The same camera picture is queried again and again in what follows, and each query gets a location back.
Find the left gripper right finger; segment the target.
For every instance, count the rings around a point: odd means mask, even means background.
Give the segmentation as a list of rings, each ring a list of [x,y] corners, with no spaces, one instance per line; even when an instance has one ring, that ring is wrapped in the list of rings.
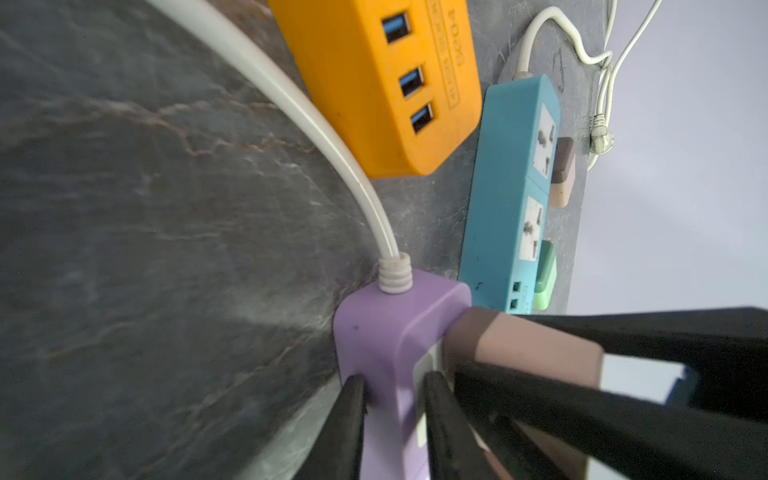
[[[497,479],[444,375],[427,373],[423,393],[430,478]]]

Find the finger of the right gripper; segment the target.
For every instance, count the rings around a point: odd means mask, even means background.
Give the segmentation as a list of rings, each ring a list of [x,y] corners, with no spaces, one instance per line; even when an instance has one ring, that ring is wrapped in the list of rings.
[[[469,363],[455,392],[555,436],[630,479],[764,479],[767,426]]]
[[[602,315],[529,315],[613,355],[680,363],[696,372],[688,404],[767,418],[767,311],[756,307]]]

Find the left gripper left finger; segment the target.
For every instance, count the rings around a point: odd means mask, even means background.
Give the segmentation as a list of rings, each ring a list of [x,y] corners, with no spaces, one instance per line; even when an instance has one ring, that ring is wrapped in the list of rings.
[[[294,479],[358,480],[364,445],[365,380],[346,379]]]

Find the pink plug purple strip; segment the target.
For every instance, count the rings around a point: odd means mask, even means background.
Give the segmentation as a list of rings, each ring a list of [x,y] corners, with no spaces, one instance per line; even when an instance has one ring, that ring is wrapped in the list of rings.
[[[449,382],[463,361],[511,368],[551,380],[599,389],[604,350],[597,343],[518,316],[471,307],[443,337]],[[525,424],[523,438],[532,440],[568,479],[584,479],[587,457],[562,440]],[[474,428],[475,439],[500,479],[522,479],[505,471],[499,456]]]

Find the purple power strip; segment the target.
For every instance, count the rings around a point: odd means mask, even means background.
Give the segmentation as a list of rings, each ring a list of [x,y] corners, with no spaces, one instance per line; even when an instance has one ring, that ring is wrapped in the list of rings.
[[[442,370],[443,337],[471,303],[466,284],[416,270],[405,293],[387,294],[372,282],[339,305],[333,336],[340,376],[365,380],[361,478],[429,478],[422,381]]]

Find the green plug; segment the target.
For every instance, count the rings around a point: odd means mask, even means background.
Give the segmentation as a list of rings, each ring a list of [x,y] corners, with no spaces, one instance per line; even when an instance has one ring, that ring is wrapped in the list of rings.
[[[549,307],[557,281],[557,255],[554,244],[543,240],[533,297],[533,309],[544,311]]]

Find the teal power strip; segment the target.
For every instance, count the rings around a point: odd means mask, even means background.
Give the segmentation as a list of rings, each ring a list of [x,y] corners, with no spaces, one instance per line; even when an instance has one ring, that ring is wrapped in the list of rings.
[[[458,275],[478,307],[533,309],[560,121],[545,75],[486,91]]]

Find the orange power strip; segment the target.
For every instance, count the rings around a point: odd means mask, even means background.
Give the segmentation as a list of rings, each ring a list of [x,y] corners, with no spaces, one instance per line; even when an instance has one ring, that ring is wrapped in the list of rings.
[[[272,1],[311,101],[372,179],[426,176],[476,129],[464,1]]]

